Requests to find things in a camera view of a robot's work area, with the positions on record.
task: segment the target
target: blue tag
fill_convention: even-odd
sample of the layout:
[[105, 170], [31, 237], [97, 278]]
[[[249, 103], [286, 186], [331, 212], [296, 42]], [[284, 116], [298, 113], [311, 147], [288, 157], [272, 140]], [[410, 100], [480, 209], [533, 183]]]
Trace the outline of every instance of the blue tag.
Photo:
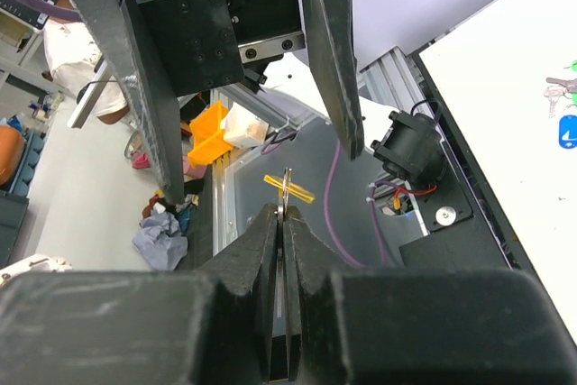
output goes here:
[[577, 147], [577, 116], [567, 115], [559, 119], [559, 145], [565, 149]]

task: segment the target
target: metal key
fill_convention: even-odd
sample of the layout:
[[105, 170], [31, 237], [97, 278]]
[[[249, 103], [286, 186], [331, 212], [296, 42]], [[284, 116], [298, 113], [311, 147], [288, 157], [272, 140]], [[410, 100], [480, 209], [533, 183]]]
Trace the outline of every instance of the metal key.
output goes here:
[[567, 89], [563, 86], [548, 86], [543, 95], [549, 99], [549, 117], [555, 116], [555, 107], [562, 96], [565, 96]]
[[547, 78], [547, 83], [551, 85], [558, 85], [565, 88], [566, 94], [576, 94], [577, 93], [577, 78], [573, 80], [561, 80], [560, 78]]

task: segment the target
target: gray cloth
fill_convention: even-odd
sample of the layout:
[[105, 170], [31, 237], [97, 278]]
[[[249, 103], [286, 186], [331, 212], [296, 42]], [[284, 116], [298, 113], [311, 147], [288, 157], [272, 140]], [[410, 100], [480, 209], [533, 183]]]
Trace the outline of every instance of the gray cloth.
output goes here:
[[188, 250], [188, 239], [180, 233], [173, 214], [153, 214], [141, 221], [133, 244], [155, 270], [174, 270]]

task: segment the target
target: metal mounting plate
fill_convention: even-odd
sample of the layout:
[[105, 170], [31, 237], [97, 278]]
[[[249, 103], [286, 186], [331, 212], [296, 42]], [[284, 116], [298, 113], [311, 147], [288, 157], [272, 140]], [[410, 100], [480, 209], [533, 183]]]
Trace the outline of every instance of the metal mounting plate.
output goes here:
[[244, 79], [226, 0], [148, 0], [140, 7], [177, 96]]
[[458, 223], [472, 215], [472, 209], [463, 188], [454, 176], [453, 170], [447, 168], [445, 174], [437, 182], [437, 190], [426, 196], [416, 196], [418, 209], [421, 212], [426, 228], [430, 232], [445, 229], [446, 226], [437, 221], [437, 211], [442, 207], [451, 207], [456, 215], [452, 224]]

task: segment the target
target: cable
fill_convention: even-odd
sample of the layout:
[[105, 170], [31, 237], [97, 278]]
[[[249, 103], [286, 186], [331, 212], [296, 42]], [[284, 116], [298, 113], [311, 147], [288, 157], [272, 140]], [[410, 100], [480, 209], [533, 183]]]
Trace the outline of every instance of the cable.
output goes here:
[[77, 11], [61, 8], [56, 5], [49, 4], [43, 0], [15, 0], [41, 14], [46, 14], [51, 17], [66, 20], [67, 22], [81, 22], [80, 14]]
[[422, 191], [415, 191], [412, 189], [406, 189], [404, 187], [400, 187], [397, 191], [395, 191], [395, 198], [398, 199], [398, 196], [400, 196], [402, 193], [412, 194], [413, 196], [425, 196], [427, 194], [432, 193], [435, 190], [436, 190], [436, 185], [433, 187], [429, 186], [429, 189], [422, 190]]
[[423, 101], [419, 101], [418, 103], [415, 103], [415, 105], [413, 105], [411, 107], [411, 111], [410, 111], [411, 116], [415, 114], [415, 110], [420, 105], [429, 104], [429, 107], [430, 107], [431, 103], [436, 104], [436, 112], [435, 112], [435, 119], [434, 120], [435, 120], [435, 123], [438, 124], [439, 121], [441, 120], [441, 115], [443, 114], [443, 106], [436, 99], [425, 98]]
[[371, 207], [371, 221], [372, 221], [372, 228], [375, 231], [375, 235], [377, 236], [377, 240], [379, 241], [379, 250], [380, 250], [380, 262], [383, 265], [388, 265], [387, 262], [387, 255], [389, 256], [389, 261], [395, 266], [401, 266], [400, 263], [397, 261], [397, 257], [393, 253], [392, 249], [390, 248], [389, 243], [385, 239], [385, 235], [383, 234], [382, 230], [380, 229], [379, 219], [377, 218], [377, 205], [375, 204], [374, 194], [377, 190], [377, 185], [372, 184], [371, 189], [369, 190], [369, 197], [367, 202], [369, 202], [369, 206]]
[[377, 188], [382, 187], [383, 185], [394, 188], [393, 190], [388, 190], [379, 196], [373, 197], [375, 200], [381, 200], [382, 198], [392, 196], [393, 194], [395, 194], [397, 192], [397, 190], [399, 188], [402, 187], [401, 185], [396, 184], [395, 182], [391, 182], [390, 180], [385, 180], [385, 179], [375, 181], [374, 185], [375, 185], [375, 191]]
[[358, 267], [362, 268], [366, 265], [364, 265], [363, 263], [360, 263], [354, 257], [352, 257], [352, 255], [346, 251], [343, 244], [339, 240], [339, 237], [336, 235], [336, 231], [334, 230], [333, 224], [331, 223], [331, 216], [330, 216], [329, 208], [328, 208], [328, 198], [329, 198], [330, 193], [331, 193], [331, 186], [333, 185], [334, 172], [336, 171], [336, 166], [339, 162], [339, 156], [340, 155], [341, 155], [341, 143], [337, 140], [336, 141], [336, 150], [334, 151], [334, 157], [333, 157], [333, 165], [331, 166], [331, 169], [328, 172], [328, 176], [326, 177], [325, 196], [323, 197], [323, 209], [325, 211], [326, 228], [328, 229], [328, 233], [331, 235], [331, 238], [333, 239], [334, 246], [339, 251], [339, 253], [341, 253], [342, 256], [348, 262], [353, 264], [354, 266], [358, 266]]
[[205, 99], [204, 99], [203, 93], [202, 93], [202, 92], [198, 92], [197, 97], [198, 97], [198, 99], [200, 99], [200, 101], [202, 101], [202, 103], [205, 105], [205, 108], [207, 108], [207, 107], [208, 107], [208, 104], [206, 103], [206, 101], [205, 101]]
[[264, 146], [261, 150], [261, 155], [268, 155], [275, 152], [283, 142], [286, 142], [287, 140], [293, 141], [297, 138], [297, 135], [298, 131], [291, 131], [279, 139], [279, 133], [274, 133], [272, 138], [268, 142], [264, 143]]
[[84, 94], [87, 92], [87, 89], [90, 85], [94, 85], [95, 83], [118, 83], [116, 80], [94, 80], [94, 81], [89, 81], [88, 83], [86, 83], [84, 85], [84, 87], [82, 87], [79, 91], [78, 91], [78, 95], [76, 97], [76, 104], [80, 103], [80, 100], [82, 99], [82, 96], [84, 96]]

